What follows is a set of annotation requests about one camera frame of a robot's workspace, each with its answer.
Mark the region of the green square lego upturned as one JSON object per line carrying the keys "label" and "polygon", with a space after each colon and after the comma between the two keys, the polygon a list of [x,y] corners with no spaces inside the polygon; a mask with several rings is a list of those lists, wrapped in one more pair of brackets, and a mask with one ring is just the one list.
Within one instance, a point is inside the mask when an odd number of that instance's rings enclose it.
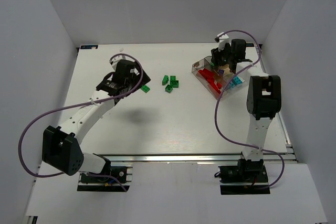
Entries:
{"label": "green square lego upturned", "polygon": [[179,87],[179,81],[177,80],[176,76],[170,76],[170,85],[173,88],[178,88]]}

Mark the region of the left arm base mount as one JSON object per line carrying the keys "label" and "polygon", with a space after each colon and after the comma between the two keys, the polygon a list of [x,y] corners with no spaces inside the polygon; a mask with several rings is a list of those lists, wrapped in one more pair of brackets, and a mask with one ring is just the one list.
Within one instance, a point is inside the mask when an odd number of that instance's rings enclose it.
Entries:
{"label": "left arm base mount", "polygon": [[133,167],[125,164],[112,164],[100,177],[81,173],[77,191],[126,193],[132,182]]}

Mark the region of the green slanted lego brick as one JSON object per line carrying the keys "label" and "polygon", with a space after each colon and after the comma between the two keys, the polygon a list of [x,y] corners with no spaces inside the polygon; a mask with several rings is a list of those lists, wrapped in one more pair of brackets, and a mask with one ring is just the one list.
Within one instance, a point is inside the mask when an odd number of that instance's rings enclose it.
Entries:
{"label": "green slanted lego brick", "polygon": [[162,79],[162,85],[164,86],[164,85],[168,84],[168,81],[169,81],[168,75],[164,75],[164,77]]}

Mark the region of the green small lego cube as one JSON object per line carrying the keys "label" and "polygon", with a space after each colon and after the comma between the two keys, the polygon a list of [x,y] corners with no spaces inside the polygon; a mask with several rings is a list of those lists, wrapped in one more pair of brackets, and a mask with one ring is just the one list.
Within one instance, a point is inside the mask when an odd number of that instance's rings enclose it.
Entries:
{"label": "green small lego cube", "polygon": [[165,92],[167,92],[167,93],[171,93],[173,91],[173,87],[171,86],[171,85],[167,85],[166,87],[165,87]]}

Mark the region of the red 2x3 lego brick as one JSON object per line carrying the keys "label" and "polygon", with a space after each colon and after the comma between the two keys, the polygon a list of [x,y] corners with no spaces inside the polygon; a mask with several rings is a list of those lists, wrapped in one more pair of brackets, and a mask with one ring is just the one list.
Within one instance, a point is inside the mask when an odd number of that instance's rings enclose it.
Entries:
{"label": "red 2x3 lego brick", "polygon": [[214,79],[207,79],[207,82],[210,84],[210,86],[215,90],[215,89],[220,89],[222,88],[222,84],[220,82],[216,82]]}

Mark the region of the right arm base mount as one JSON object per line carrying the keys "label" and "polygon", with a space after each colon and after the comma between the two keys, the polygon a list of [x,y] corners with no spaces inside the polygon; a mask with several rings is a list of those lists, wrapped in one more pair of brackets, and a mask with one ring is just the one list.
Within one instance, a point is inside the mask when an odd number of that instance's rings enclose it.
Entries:
{"label": "right arm base mount", "polygon": [[220,182],[222,195],[268,195],[270,188],[264,161],[237,161],[236,165],[224,165],[214,174]]}

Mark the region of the cyan 2x4 lego brick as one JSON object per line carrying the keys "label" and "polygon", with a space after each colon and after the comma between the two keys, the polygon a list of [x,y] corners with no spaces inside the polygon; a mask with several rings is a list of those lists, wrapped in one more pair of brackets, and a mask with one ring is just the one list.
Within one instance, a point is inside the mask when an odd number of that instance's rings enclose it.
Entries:
{"label": "cyan 2x4 lego brick", "polygon": [[238,85],[240,85],[240,84],[242,84],[243,83],[243,81],[240,79],[240,77],[239,76],[236,76],[236,77],[234,77],[233,79],[232,79],[232,81],[231,81],[231,83],[230,83],[230,86],[231,87],[235,87],[235,86],[238,86]]}

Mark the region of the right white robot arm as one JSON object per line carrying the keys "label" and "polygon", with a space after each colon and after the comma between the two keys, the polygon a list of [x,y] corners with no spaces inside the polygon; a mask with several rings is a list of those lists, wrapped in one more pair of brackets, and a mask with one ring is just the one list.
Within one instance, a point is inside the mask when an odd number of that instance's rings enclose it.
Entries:
{"label": "right white robot arm", "polygon": [[249,130],[246,143],[227,141],[243,146],[242,162],[261,162],[268,128],[281,109],[281,79],[262,71],[256,63],[246,58],[243,39],[229,41],[227,36],[216,38],[218,47],[211,51],[214,66],[228,65],[234,74],[248,83],[246,107],[249,113]]}

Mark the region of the red sloped lego brick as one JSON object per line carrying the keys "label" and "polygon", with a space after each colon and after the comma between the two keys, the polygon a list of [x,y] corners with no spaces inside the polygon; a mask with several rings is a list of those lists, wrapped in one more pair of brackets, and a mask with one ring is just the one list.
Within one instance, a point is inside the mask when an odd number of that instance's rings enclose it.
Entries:
{"label": "red sloped lego brick", "polygon": [[208,69],[200,69],[198,70],[198,73],[204,78],[204,79],[212,79],[214,77],[214,73],[209,71]]}

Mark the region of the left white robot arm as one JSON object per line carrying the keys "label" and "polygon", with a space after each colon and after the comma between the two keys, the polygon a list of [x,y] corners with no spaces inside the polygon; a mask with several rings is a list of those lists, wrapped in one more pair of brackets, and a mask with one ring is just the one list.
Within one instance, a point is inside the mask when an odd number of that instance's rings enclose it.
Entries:
{"label": "left white robot arm", "polygon": [[57,127],[43,132],[42,160],[72,176],[76,172],[109,175],[111,162],[98,154],[84,153],[81,143],[91,128],[124,97],[150,82],[136,61],[121,59],[115,71],[96,86],[89,103]]}

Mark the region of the green 2x3 lego brick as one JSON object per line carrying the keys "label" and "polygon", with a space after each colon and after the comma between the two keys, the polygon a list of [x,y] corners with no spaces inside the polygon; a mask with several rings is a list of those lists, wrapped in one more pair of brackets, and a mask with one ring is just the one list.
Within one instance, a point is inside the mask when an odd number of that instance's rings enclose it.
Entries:
{"label": "green 2x3 lego brick", "polygon": [[149,88],[148,86],[146,86],[146,85],[143,85],[143,86],[141,87],[141,90],[142,90],[143,92],[145,92],[145,93],[148,93],[148,92],[150,91],[150,88]]}

